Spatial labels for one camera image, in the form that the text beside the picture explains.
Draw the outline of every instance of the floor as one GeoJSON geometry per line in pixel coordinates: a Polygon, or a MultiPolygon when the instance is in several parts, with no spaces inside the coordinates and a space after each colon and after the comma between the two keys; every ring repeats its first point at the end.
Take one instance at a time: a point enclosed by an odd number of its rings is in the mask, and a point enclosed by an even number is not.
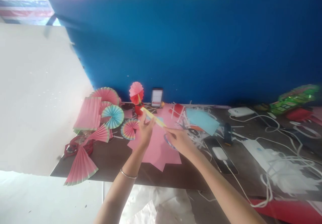
{"type": "MultiPolygon", "coordinates": [[[[102,203],[102,182],[85,181],[63,186],[64,178],[0,171],[0,222],[92,223],[102,203]]],[[[112,183],[104,183],[104,195],[112,183]]],[[[209,193],[203,193],[212,199],[209,193]]],[[[229,224],[216,201],[208,202],[197,191],[135,185],[123,210],[120,223],[140,211],[148,202],[175,215],[178,223],[229,224]]],[[[263,216],[268,224],[283,223],[263,216]]]]}
{"type": "MultiPolygon", "coordinates": [[[[195,216],[196,224],[218,223],[230,224],[226,215],[222,211],[217,201],[208,202],[198,191],[187,190],[188,196],[191,198],[192,212],[195,216]]],[[[214,198],[213,194],[202,193],[208,200],[214,198]]],[[[279,221],[269,216],[261,215],[267,224],[284,224],[286,222],[279,221]]]]}

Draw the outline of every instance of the paper fan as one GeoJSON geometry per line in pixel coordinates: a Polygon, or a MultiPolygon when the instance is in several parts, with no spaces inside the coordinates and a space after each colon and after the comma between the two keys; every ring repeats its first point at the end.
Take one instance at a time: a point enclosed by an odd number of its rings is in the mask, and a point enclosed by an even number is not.
{"type": "Polygon", "coordinates": [[[102,115],[103,110],[110,105],[112,105],[112,103],[110,103],[109,101],[102,101],[100,105],[99,114],[102,115]]]}
{"type": "Polygon", "coordinates": [[[89,179],[97,171],[97,166],[90,159],[85,149],[80,146],[64,185],[70,186],[79,184],[89,179]]]}
{"type": "Polygon", "coordinates": [[[76,132],[79,130],[92,131],[99,127],[101,121],[101,116],[99,114],[100,103],[100,97],[85,97],[73,127],[76,132]]]}
{"type": "Polygon", "coordinates": [[[91,97],[101,97],[102,101],[109,101],[113,105],[117,105],[120,102],[120,98],[118,97],[115,90],[113,90],[110,87],[102,87],[94,91],[91,95],[91,97]]]}
{"type": "Polygon", "coordinates": [[[143,100],[143,87],[140,82],[134,82],[129,90],[130,99],[133,104],[138,105],[143,100]]]}
{"type": "Polygon", "coordinates": [[[136,119],[129,119],[126,120],[121,128],[121,133],[124,138],[127,140],[134,140],[135,139],[135,133],[134,129],[139,128],[139,121],[136,119]]]}
{"type": "Polygon", "coordinates": [[[141,83],[140,83],[140,82],[134,82],[134,83],[131,85],[131,88],[130,88],[130,90],[129,90],[129,92],[130,92],[130,96],[137,95],[137,94],[139,94],[142,90],[143,90],[143,87],[142,87],[141,83]]]}
{"type": "Polygon", "coordinates": [[[99,127],[95,132],[93,132],[87,140],[95,139],[98,141],[108,142],[110,139],[110,130],[108,129],[106,124],[103,124],[99,127]]]}
{"type": "Polygon", "coordinates": [[[120,107],[111,105],[103,110],[102,117],[111,117],[106,125],[108,128],[113,129],[117,128],[123,122],[124,112],[120,107]]]}

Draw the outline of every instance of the blue backdrop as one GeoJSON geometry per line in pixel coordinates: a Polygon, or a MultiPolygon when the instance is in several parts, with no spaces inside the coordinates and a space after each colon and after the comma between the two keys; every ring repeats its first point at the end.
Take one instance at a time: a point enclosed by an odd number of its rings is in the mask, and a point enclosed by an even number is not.
{"type": "Polygon", "coordinates": [[[322,0],[49,1],[93,87],[123,101],[134,81],[145,101],[214,104],[322,81],[322,0]]]}

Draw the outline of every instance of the wooden table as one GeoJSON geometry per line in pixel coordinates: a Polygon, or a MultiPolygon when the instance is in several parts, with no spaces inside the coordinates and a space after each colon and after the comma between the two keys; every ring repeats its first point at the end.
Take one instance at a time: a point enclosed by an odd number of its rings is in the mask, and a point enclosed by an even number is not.
{"type": "MultiPolygon", "coordinates": [[[[266,133],[266,126],[264,126],[258,118],[245,123],[240,123],[230,119],[227,110],[213,109],[212,113],[217,117],[221,125],[229,122],[232,126],[245,126],[243,128],[234,128],[234,131],[240,135],[250,139],[263,137],[291,147],[290,140],[286,136],[278,132],[266,133]]],[[[248,118],[250,118],[250,116],[240,118],[240,120],[246,120],[248,118]]],[[[285,120],[284,117],[279,117],[278,121],[284,122],[285,124],[289,122],[285,120]]],[[[322,127],[317,124],[315,125],[315,130],[322,133],[322,127]]],[[[117,136],[121,136],[120,127],[116,128],[115,131],[118,132],[116,134],[117,136]]],[[[236,176],[240,184],[243,186],[246,194],[253,198],[266,197],[266,187],[260,180],[260,174],[264,174],[265,172],[251,156],[248,150],[237,141],[234,141],[233,145],[229,147],[223,143],[222,138],[217,137],[217,139],[238,169],[239,174],[236,176]]],[[[132,149],[127,146],[128,142],[129,140],[118,138],[111,139],[109,143],[96,141],[94,143],[94,151],[90,157],[97,165],[99,170],[90,179],[113,182],[121,167],[132,153],[132,149]]],[[[262,139],[260,139],[258,142],[264,148],[271,148],[275,151],[281,151],[286,155],[292,155],[287,148],[278,144],[274,144],[262,139]]],[[[321,161],[314,154],[305,149],[302,150],[301,154],[317,161],[321,161]]],[[[209,188],[206,182],[197,169],[184,156],[180,155],[180,158],[182,164],[166,164],[163,172],[158,170],[150,163],[142,163],[136,184],[192,190],[208,190],[209,188]]],[[[66,159],[62,158],[51,173],[51,176],[66,178],[69,174],[73,161],[74,156],[66,159]]],[[[243,195],[238,183],[232,175],[225,174],[224,177],[243,195]]],[[[274,186],[273,191],[277,195],[289,198],[289,195],[283,193],[278,187],[274,186]]],[[[309,195],[300,196],[300,198],[301,197],[303,199],[322,200],[321,192],[317,193],[317,191],[314,191],[309,195]]]]}

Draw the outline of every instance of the bracelet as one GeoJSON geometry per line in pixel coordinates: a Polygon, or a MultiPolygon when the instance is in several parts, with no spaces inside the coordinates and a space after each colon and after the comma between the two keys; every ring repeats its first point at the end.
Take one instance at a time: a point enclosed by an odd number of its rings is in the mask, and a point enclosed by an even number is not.
{"type": "Polygon", "coordinates": [[[121,172],[125,177],[130,178],[130,179],[136,179],[136,178],[138,177],[138,175],[137,175],[137,176],[135,176],[135,177],[128,176],[126,173],[124,173],[124,172],[123,172],[123,170],[122,170],[122,169],[120,170],[120,172],[121,172]]]}

